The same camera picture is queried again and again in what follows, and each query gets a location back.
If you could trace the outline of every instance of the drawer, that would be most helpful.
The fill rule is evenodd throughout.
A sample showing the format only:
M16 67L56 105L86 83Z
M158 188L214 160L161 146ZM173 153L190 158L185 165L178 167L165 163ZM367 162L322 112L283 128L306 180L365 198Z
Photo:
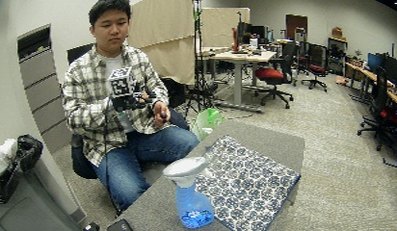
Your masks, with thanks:
M32 114L35 125L39 132L43 133L55 123L64 118L63 109L60 106L60 98L51 101L43 108Z
M19 74L23 87L54 73L52 52L44 51L19 63Z
M66 120L62 120L46 133L42 134L48 153L52 154L60 147L70 145L71 132Z
M30 111L32 112L43 106L52 98L60 95L56 76L52 74L44 81L32 85L26 89L26 97L28 101Z

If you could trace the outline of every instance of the jeans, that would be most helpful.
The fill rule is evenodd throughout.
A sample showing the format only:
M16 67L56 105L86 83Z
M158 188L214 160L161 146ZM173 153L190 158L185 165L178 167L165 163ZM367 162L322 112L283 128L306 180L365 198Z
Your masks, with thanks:
M195 135L175 126L149 135L138 132L127 134L127 144L110 150L99 166L93 166L119 211L149 188L139 162L171 163L185 157L197 144Z

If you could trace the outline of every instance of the patterned cloth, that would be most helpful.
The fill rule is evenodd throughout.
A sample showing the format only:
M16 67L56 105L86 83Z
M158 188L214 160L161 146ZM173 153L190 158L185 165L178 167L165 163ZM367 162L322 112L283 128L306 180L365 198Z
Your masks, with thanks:
M229 136L205 157L214 177L197 176L197 191L210 198L214 217L231 230L266 230L301 175Z
M146 54L129 46L121 47L122 67L131 67L131 76L141 91L154 92L159 100L169 103L167 91L154 72ZM62 83L62 104L67 117L67 127L83 138L83 155L98 166L105 151L126 144L126 137L106 89L106 63L95 51L95 46L70 64ZM151 108L125 111L133 128L151 134L158 128L153 122Z

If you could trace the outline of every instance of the tripod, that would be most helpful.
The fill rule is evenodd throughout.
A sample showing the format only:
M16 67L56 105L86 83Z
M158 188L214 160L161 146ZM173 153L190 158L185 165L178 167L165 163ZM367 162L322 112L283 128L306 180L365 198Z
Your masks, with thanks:
M202 47L201 47L201 1L194 3L194 87L187 90L185 115L191 109L195 113L213 106L214 84L207 83L203 73Z

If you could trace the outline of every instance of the man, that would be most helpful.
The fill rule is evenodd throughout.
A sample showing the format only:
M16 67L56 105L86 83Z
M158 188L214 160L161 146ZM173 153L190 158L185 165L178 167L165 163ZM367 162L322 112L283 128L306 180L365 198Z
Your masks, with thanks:
M189 131L167 122L167 91L146 54L122 44L129 19L127 0L97 1L88 11L88 31L95 43L71 62L62 84L68 129L82 135L83 155L119 211L149 187L139 162L174 162L198 143ZM107 78L122 67L131 67L134 85L155 97L145 108L118 113Z

